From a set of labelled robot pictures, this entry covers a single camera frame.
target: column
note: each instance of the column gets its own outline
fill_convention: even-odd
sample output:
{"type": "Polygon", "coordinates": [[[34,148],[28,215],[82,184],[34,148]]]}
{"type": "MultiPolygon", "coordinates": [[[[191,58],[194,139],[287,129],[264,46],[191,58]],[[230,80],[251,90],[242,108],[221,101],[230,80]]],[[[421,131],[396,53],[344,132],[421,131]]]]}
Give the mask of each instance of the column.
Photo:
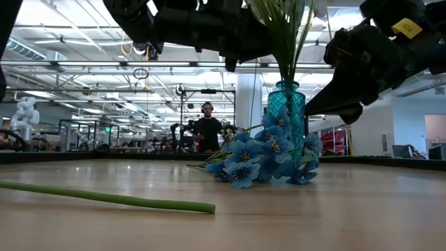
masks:
{"type": "MultiPolygon", "coordinates": [[[[236,86],[236,126],[249,128],[262,122],[263,82],[260,75],[239,74],[236,86]]],[[[260,132],[262,128],[251,130],[251,137],[260,132]]]]}

